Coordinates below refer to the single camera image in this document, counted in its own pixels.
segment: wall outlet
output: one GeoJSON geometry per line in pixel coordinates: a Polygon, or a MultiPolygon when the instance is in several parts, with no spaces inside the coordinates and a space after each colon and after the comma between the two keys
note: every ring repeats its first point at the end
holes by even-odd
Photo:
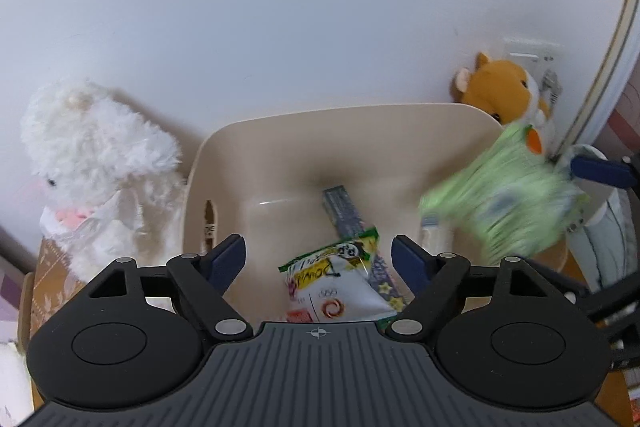
{"type": "Polygon", "coordinates": [[[502,58],[522,66],[540,85],[545,71],[557,68],[562,59],[562,46],[544,41],[504,39],[502,58]]]}

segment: green package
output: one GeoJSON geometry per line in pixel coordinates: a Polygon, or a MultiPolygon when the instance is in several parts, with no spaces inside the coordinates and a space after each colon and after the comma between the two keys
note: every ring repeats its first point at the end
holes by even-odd
{"type": "Polygon", "coordinates": [[[526,145],[529,127],[507,126],[468,167],[427,192],[421,214],[434,214],[474,234],[483,260],[529,257],[561,238],[588,196],[526,145]]]}

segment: white fluffy plush toy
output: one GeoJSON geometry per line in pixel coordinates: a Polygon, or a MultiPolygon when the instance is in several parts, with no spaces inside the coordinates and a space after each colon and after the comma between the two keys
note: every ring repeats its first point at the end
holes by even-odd
{"type": "Polygon", "coordinates": [[[149,266],[181,253],[185,183],[173,136],[101,86],[55,82],[33,95],[22,141],[49,193],[43,232],[79,280],[117,257],[149,266]]]}

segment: orange plush toy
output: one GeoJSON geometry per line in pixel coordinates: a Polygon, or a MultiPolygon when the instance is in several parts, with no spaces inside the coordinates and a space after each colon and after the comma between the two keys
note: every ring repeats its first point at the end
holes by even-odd
{"type": "Polygon", "coordinates": [[[483,110],[502,125],[514,121],[531,124],[540,140],[540,152],[548,151],[555,134],[549,107],[540,97],[538,84],[524,68],[479,53],[475,73],[462,68],[455,84],[461,93],[459,102],[483,110]]]}

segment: hamster plush toy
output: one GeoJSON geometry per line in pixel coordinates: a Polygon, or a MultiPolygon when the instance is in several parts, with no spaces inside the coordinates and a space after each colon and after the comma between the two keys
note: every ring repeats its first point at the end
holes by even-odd
{"type": "Polygon", "coordinates": [[[524,68],[510,60],[491,60],[479,53],[476,71],[462,68],[455,79],[461,93],[459,102],[473,105],[490,114],[498,123],[518,121],[530,124],[539,135],[540,152],[548,149],[554,137],[554,126],[538,84],[524,68]]]}
{"type": "Polygon", "coordinates": [[[170,134],[90,82],[41,87],[22,142],[50,204],[40,220],[88,282],[118,257],[161,265],[181,253],[183,177],[170,134]]]}

